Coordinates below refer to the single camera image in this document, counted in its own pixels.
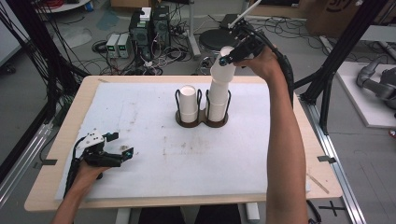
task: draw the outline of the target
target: dark pants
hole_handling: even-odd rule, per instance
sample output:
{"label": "dark pants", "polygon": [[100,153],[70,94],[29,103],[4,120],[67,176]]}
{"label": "dark pants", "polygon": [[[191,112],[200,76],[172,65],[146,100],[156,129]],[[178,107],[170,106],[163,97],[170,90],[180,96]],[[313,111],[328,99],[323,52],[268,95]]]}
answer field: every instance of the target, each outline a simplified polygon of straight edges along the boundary
{"label": "dark pants", "polygon": [[[240,224],[237,204],[201,205],[195,224]],[[139,224],[185,224],[180,207],[143,208]]]}

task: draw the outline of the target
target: person's right hand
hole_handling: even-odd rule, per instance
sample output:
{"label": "person's right hand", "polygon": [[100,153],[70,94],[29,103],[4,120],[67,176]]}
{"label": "person's right hand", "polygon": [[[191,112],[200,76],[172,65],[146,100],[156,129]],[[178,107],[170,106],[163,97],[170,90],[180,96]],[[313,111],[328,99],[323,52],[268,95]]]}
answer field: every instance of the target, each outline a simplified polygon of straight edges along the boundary
{"label": "person's right hand", "polygon": [[265,79],[267,82],[271,81],[277,74],[282,74],[275,54],[267,46],[254,59],[245,59],[233,65],[250,67],[257,76]]}

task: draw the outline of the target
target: white platform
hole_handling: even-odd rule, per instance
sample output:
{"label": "white platform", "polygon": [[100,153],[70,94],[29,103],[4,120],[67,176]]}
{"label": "white platform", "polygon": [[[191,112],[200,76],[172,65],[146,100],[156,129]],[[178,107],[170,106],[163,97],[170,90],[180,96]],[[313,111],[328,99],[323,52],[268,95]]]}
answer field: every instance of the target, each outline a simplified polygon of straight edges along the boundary
{"label": "white platform", "polygon": [[[208,84],[191,85],[203,92],[209,89]],[[186,129],[176,123],[175,91],[182,86],[102,83],[98,87],[78,139],[93,128],[102,134],[119,132],[120,138],[106,143],[105,150],[120,154],[122,147],[134,147],[134,157],[121,168],[106,171],[89,199],[265,193],[267,86],[230,84],[230,118],[218,129],[203,123]],[[66,164],[58,200],[64,194],[68,168]]]}
{"label": "white platform", "polygon": [[[367,127],[373,128],[395,128],[396,118],[394,114],[396,110],[387,107],[383,101],[378,99],[372,91],[360,88],[356,85],[356,78],[359,71],[366,66],[367,63],[343,63],[338,69],[338,76],[341,79],[349,98],[353,105],[361,115]],[[382,71],[390,69],[396,65],[380,64],[375,69],[372,80],[379,82]]]}

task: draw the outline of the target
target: white cup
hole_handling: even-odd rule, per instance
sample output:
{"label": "white cup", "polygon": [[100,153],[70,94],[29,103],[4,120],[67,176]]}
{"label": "white cup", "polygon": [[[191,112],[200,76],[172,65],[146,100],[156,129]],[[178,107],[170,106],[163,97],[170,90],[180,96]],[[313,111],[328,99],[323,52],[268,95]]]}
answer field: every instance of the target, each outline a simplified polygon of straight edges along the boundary
{"label": "white cup", "polygon": [[193,86],[186,85],[180,89],[179,110],[181,114],[194,114],[198,111],[197,93]]}
{"label": "white cup", "polygon": [[198,118],[198,110],[195,111],[195,112],[192,113],[192,114],[183,114],[183,113],[180,113],[180,119],[181,119],[181,121],[183,121],[183,122],[185,122],[185,123],[194,122],[194,121],[197,120],[197,118]]}
{"label": "white cup", "polygon": [[221,66],[219,64],[219,58],[228,55],[233,50],[233,47],[224,47],[221,49],[218,58],[215,60],[215,63],[210,68],[210,75],[217,82],[231,82],[233,80],[233,75],[235,74],[235,66],[232,63],[229,63],[225,66]]}
{"label": "white cup", "polygon": [[225,110],[227,108],[227,102],[221,105],[215,105],[210,103],[210,108],[209,108],[209,103],[206,102],[206,116],[207,112],[209,112],[209,117],[208,119],[214,122],[222,121],[225,116]]}
{"label": "white cup", "polygon": [[210,103],[214,105],[224,104],[228,99],[228,82],[217,82],[215,79],[212,79],[208,97]]}

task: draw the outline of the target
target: stacked cups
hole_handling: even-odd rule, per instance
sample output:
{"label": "stacked cups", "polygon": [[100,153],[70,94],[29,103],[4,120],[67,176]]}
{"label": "stacked cups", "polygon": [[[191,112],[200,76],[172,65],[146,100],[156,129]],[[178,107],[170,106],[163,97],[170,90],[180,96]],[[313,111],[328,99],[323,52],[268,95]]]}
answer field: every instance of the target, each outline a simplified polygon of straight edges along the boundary
{"label": "stacked cups", "polygon": [[198,118],[197,93],[193,86],[187,85],[180,89],[179,94],[180,119],[191,123]]}
{"label": "stacked cups", "polygon": [[208,119],[211,121],[222,121],[225,116],[229,97],[228,86],[229,82],[233,80],[235,66],[233,66],[233,64],[220,66],[219,58],[230,54],[232,50],[232,47],[222,48],[218,58],[210,69],[210,74],[213,79],[208,94],[210,105],[209,102],[206,102],[206,116],[208,116]]}

